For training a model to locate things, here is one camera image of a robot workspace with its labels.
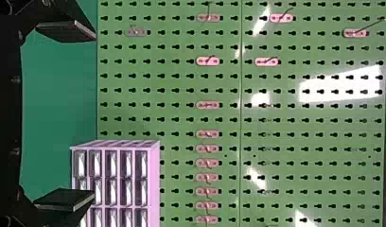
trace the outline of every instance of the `pegboard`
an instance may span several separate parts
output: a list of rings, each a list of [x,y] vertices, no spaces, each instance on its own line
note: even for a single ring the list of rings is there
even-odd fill
[[[98,136],[161,141],[162,226],[382,225],[385,1],[98,3]]]

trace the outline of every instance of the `pink grid organizer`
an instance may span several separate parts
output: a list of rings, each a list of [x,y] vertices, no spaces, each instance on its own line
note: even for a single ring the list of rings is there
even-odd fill
[[[72,188],[96,191],[79,227],[160,226],[160,142],[95,140],[72,150]]]

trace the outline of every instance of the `pink storage rack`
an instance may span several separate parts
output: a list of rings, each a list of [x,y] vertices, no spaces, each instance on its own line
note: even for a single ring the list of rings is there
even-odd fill
[[[95,140],[71,147],[72,188],[96,191],[79,227],[159,227],[159,147],[155,140]]]

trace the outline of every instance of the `green pegboard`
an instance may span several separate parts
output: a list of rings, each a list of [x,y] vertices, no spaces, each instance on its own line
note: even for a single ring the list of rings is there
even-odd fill
[[[208,12],[220,21],[196,20]],[[275,13],[294,20],[272,23]],[[101,0],[98,15],[98,137],[161,141],[162,226],[202,215],[222,226],[382,225],[386,22],[366,38],[342,32],[386,17],[385,1]],[[197,108],[210,100],[219,110]],[[200,158],[221,166],[198,168]],[[222,179],[195,181],[203,172]],[[221,189],[218,210],[194,208],[207,200],[199,186]]]

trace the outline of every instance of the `teal backdrop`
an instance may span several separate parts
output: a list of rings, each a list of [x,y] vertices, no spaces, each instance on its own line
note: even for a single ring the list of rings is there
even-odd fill
[[[97,28],[96,1],[78,0]],[[97,43],[61,44],[33,31],[22,47],[21,184],[35,200],[69,188],[69,147],[96,138]]]

